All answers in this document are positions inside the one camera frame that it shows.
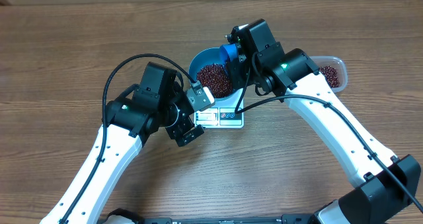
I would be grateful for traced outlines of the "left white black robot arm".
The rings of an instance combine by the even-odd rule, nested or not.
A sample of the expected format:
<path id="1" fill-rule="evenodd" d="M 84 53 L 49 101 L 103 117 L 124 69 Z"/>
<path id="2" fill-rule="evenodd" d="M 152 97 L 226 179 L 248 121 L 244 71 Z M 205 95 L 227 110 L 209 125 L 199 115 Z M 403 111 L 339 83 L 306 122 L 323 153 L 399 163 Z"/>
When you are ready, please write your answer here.
<path id="1" fill-rule="evenodd" d="M 213 106 L 215 99 L 200 82 L 182 90 L 177 75 L 149 62 L 141 82 L 106 105 L 93 148 L 43 223 L 96 223 L 122 173 L 160 127 L 180 147 L 203 134 L 190 115 Z"/>

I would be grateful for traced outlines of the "blue plastic measuring scoop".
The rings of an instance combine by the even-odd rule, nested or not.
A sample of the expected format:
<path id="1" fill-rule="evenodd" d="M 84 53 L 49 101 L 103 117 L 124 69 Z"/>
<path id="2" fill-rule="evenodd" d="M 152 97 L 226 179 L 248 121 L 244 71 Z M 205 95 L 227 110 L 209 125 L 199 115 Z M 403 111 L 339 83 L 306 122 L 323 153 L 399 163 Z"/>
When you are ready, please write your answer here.
<path id="1" fill-rule="evenodd" d="M 220 60 L 226 64 L 238 58 L 238 51 L 236 44 L 224 44 L 219 47 Z"/>

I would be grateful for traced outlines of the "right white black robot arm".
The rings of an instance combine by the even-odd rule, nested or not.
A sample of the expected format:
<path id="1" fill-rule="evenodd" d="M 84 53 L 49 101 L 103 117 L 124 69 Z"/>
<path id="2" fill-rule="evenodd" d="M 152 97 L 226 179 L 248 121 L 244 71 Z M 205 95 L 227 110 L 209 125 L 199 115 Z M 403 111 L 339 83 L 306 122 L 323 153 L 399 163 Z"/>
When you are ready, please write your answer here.
<path id="1" fill-rule="evenodd" d="M 236 26 L 221 47 L 236 89 L 254 85 L 262 103 L 284 102 L 322 139 L 353 189 L 312 214 L 283 223 L 384 223 L 417 204 L 421 167 L 376 140 L 341 103 L 318 65 L 299 48 L 285 52 L 265 20 Z"/>

